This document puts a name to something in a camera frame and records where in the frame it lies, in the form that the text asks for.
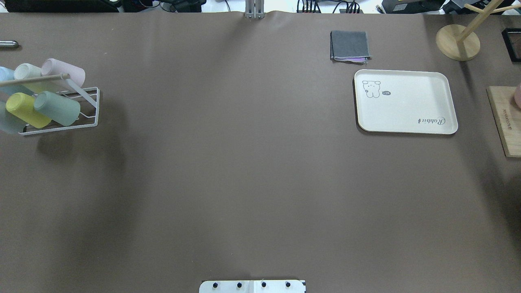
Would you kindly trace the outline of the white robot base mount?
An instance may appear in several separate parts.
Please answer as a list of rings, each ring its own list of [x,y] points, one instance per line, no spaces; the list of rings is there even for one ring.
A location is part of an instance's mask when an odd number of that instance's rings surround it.
[[[207,280],[199,293],[306,293],[304,280]]]

